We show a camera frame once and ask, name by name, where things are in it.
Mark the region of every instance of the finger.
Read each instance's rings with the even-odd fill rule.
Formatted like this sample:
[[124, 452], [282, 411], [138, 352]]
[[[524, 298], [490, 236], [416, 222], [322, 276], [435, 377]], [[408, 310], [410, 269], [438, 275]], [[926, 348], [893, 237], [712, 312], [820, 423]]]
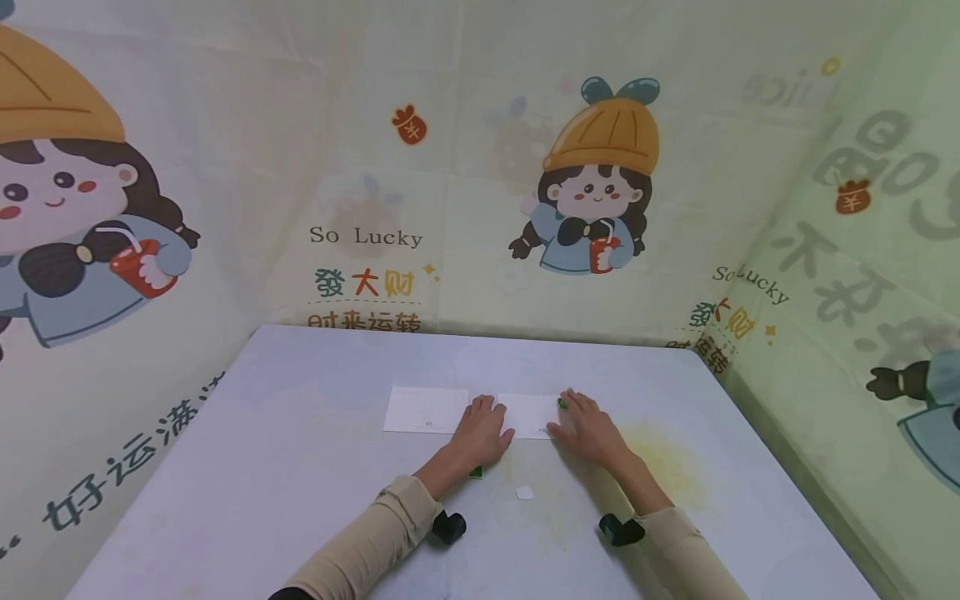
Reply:
[[561, 444], [563, 445], [574, 446], [577, 443], [576, 436], [566, 431], [555, 422], [547, 423], [546, 430], [553, 439], [560, 440]]
[[503, 435], [500, 436], [500, 452], [506, 452], [507, 448], [510, 447], [510, 442], [514, 440], [514, 434], [516, 433], [515, 429], [508, 429], [503, 432]]
[[574, 392], [574, 394], [577, 396], [577, 398], [581, 402], [583, 402], [584, 410], [594, 410], [594, 411], [600, 410], [600, 407], [597, 406], [597, 403], [590, 396], [587, 396], [586, 394], [581, 394], [580, 392]]
[[573, 409], [574, 413], [587, 409], [587, 405], [577, 397], [577, 393], [573, 390], [560, 392], [560, 397], [566, 402], [566, 408]]

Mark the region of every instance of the paper card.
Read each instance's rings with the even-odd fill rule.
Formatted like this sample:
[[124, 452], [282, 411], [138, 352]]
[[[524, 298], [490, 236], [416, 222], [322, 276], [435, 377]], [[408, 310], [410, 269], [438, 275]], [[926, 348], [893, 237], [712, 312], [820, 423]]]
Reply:
[[560, 408], [557, 396], [535, 396], [531, 394], [498, 394], [497, 402], [507, 407], [503, 420], [504, 430], [513, 427], [515, 438], [525, 440], [549, 440], [546, 432], [548, 421], [560, 422]]
[[467, 404], [467, 390], [394, 386], [383, 430], [453, 433]]

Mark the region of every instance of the blue outfit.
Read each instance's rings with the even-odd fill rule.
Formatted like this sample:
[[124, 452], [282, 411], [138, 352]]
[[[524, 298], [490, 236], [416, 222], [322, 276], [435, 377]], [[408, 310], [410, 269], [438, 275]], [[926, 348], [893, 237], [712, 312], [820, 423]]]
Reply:
[[[533, 223], [537, 236], [544, 244], [540, 265], [547, 271], [564, 275], [588, 274], [590, 273], [590, 240], [584, 237], [572, 246], [561, 246], [555, 238], [563, 220], [564, 216], [547, 203], [538, 204], [530, 214], [530, 222]], [[634, 257], [634, 236], [627, 228], [627, 224], [620, 219], [609, 220], [613, 221], [613, 237], [620, 239], [620, 245], [610, 253], [610, 266], [621, 269]]]
[[[140, 240], [154, 239], [160, 245], [156, 265], [168, 276], [181, 276], [190, 267], [190, 247], [176, 232], [134, 215], [115, 219], [131, 229]], [[85, 231], [59, 242], [80, 244]], [[0, 256], [0, 317], [30, 320], [37, 340], [52, 348], [78, 340], [123, 319], [148, 300], [110, 270], [109, 264], [86, 266], [77, 289], [59, 298], [47, 298], [31, 290], [20, 275], [21, 254]]]
[[926, 376], [926, 410], [898, 427], [926, 466], [960, 493], [960, 349], [938, 352]]

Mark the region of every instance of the beige sleeve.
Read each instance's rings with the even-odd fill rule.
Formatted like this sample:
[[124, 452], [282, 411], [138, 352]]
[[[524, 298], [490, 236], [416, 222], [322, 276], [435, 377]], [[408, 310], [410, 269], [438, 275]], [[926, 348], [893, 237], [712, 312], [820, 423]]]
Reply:
[[684, 511], [668, 508], [634, 517], [646, 530], [663, 584], [675, 600], [749, 600]]
[[443, 509], [418, 478], [400, 475], [286, 587], [300, 588], [315, 600], [362, 598], [387, 569], [417, 547]]

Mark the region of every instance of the right hand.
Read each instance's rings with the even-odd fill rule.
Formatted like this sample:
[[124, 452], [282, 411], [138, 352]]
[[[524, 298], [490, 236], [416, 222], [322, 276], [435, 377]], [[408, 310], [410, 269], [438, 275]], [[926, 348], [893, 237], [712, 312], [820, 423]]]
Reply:
[[564, 399], [574, 431], [571, 433], [553, 422], [547, 423], [546, 429], [564, 447], [606, 470], [634, 456], [610, 415], [601, 411], [595, 401], [573, 390], [561, 392], [560, 397]]

